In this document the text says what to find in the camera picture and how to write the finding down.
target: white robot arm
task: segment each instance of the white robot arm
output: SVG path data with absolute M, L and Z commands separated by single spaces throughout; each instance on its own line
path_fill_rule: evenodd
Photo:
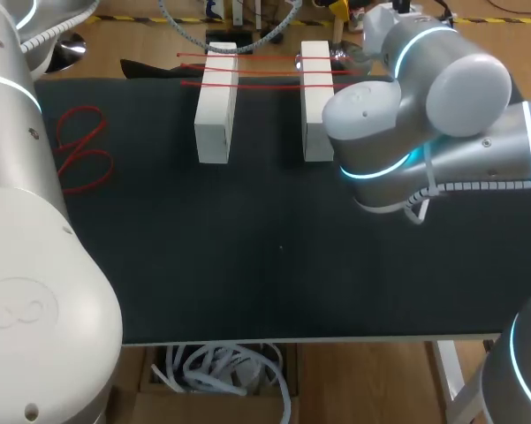
M 421 223 L 415 205 L 442 193 L 531 189 L 531 102 L 507 107 L 503 64 L 420 12 L 379 5 L 364 27 L 367 52 L 394 81 L 348 87 L 323 112 L 364 209 L 404 209 Z
M 118 300 L 69 222 L 20 48 L 90 6 L 0 2 L 0 424 L 100 422 L 118 362 Z

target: white block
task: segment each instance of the white block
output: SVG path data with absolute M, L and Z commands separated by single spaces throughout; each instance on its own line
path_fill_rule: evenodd
M 213 47 L 236 49 L 233 42 L 212 42 Z M 202 84 L 238 85 L 237 57 L 220 57 L 209 52 L 206 66 L 229 71 L 205 70 Z M 194 118 L 194 132 L 198 159 L 201 163 L 228 163 L 233 116 L 236 110 L 236 87 L 201 87 L 198 108 Z
M 302 71 L 331 71 L 328 42 L 302 42 L 301 52 L 302 57 L 326 57 L 325 60 L 302 59 Z M 334 81 L 331 73 L 302 73 L 300 84 L 332 86 Z M 333 87 L 309 87 L 300 90 L 302 147 L 306 162 L 329 162 L 334 157 L 334 150 L 322 124 L 322 111 L 333 96 Z

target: black cloth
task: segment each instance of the black cloth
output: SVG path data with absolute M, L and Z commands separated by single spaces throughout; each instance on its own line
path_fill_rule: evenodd
M 198 89 L 177 79 L 37 93 L 51 140 L 75 106 L 108 119 L 91 148 L 110 151 L 112 179 L 66 202 L 127 344 L 491 333 L 531 294 L 530 191 L 444 196 L 422 226 L 363 212 L 335 163 L 303 162 L 299 91 L 239 90 L 228 165 L 198 163 Z M 67 140 L 95 119 L 68 123 Z M 86 159 L 63 184 L 105 165 Z

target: white table leg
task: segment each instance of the white table leg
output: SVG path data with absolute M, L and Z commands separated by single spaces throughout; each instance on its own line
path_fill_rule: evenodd
M 235 27 L 244 25 L 244 0 L 232 0 L 231 15 L 233 16 L 233 25 Z
M 262 30 L 262 0 L 255 0 L 255 28 Z
M 446 409 L 448 424 L 469 424 L 483 409 L 481 367 Z
M 465 384 L 453 341 L 432 342 L 448 424 L 469 424 L 482 410 L 481 369 Z

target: red string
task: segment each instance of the red string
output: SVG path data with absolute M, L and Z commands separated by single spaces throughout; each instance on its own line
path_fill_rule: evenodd
M 352 71 L 295 71 L 295 72 L 280 72 L 280 71 L 241 71 L 241 70 L 232 70 L 224 68 L 212 68 L 209 66 L 202 66 L 199 64 L 181 64 L 182 68 L 196 69 L 200 71 L 219 71 L 219 72 L 234 72 L 234 73 L 248 73 L 256 75 L 301 75 L 302 73 L 329 73 L 336 75 L 351 75 L 357 72 Z
M 74 115 L 77 112 L 83 111 L 83 110 L 92 110 L 93 112 L 96 112 L 100 115 L 100 124 L 92 130 L 89 134 L 85 135 L 84 137 L 72 141 L 67 144 L 63 144 L 61 141 L 61 130 L 63 128 L 64 123 L 66 120 Z M 58 147 L 53 150 L 54 153 L 62 153 L 67 150 L 70 150 L 73 148 L 73 151 L 68 155 L 68 157 L 65 159 L 63 164 L 61 165 L 61 168 L 57 171 L 57 175 L 61 178 L 61 175 L 67 170 L 71 164 L 77 162 L 79 159 L 82 159 L 85 156 L 90 155 L 101 155 L 105 156 L 110 160 L 110 167 L 106 171 L 106 173 L 98 178 L 96 181 L 93 181 L 92 183 L 81 185 L 78 187 L 73 188 L 65 188 L 63 189 L 64 194 L 77 194 L 77 193 L 83 193 L 87 190 L 90 190 L 92 188 L 95 188 L 99 186 L 100 184 L 103 184 L 112 174 L 114 171 L 114 161 L 112 157 L 108 154 L 108 152 L 105 152 L 104 150 L 99 149 L 93 149 L 93 150 L 85 150 L 82 151 L 82 149 L 101 131 L 104 129 L 104 127 L 107 125 L 106 118 L 104 117 L 104 114 L 100 111 L 100 109 L 96 108 L 95 106 L 79 106 L 78 108 L 73 108 L 71 110 L 68 110 L 57 123 L 57 145 Z
M 237 57 L 238 59 L 246 59 L 246 60 L 292 60 L 295 61 L 297 59 L 296 56 L 255 56 L 255 55 L 203 55 L 199 53 L 177 53 L 177 57 Z M 300 59 L 311 59 L 311 60 L 352 60 L 351 57 L 301 57 Z
M 191 87 L 232 87 L 232 88 L 241 88 L 241 89 L 250 89 L 250 90 L 300 90 L 301 88 L 333 88 L 333 87 L 349 87 L 352 84 L 311 84 L 308 86 L 244 86 L 237 84 L 209 84 L 205 82 L 194 82 L 194 81 L 180 81 L 181 86 L 191 86 Z

